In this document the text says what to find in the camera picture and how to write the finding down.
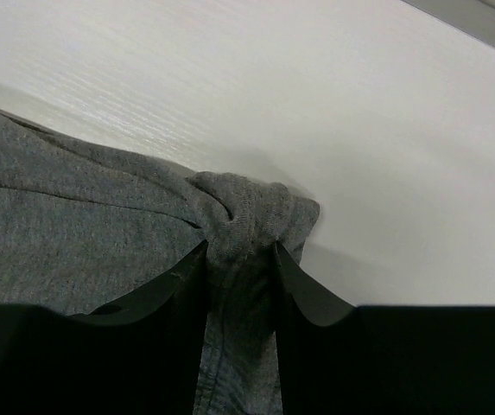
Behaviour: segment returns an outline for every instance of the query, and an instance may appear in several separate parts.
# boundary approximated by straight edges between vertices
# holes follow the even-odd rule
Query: gray cloth
[[[0,115],[0,303],[89,313],[208,241],[212,312],[196,414],[282,412],[270,246],[282,242],[299,261],[318,214],[280,184],[184,179],[148,156]]]

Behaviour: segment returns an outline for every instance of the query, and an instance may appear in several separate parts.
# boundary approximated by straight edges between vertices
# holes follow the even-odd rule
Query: gray t-shirt
[[[299,261],[318,214],[281,184],[183,178],[148,156],[0,115],[1,303],[89,313],[208,241],[196,414],[282,412],[270,247],[280,241]]]

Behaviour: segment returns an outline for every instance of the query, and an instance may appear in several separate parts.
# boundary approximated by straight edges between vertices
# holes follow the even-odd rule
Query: white surface
[[[0,0],[0,108],[322,205],[353,303],[495,303],[495,50],[397,0]]]

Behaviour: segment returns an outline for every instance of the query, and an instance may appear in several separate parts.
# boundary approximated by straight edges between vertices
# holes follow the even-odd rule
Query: white table
[[[0,109],[322,205],[352,303],[495,304],[495,49],[398,0],[0,0]]]

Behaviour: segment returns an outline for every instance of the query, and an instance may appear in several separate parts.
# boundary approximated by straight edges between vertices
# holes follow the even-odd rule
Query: black plastic
[[[191,414],[205,251],[91,315],[0,305],[0,413]]]
[[[280,245],[275,261],[286,415],[495,414],[495,307],[353,307]]]

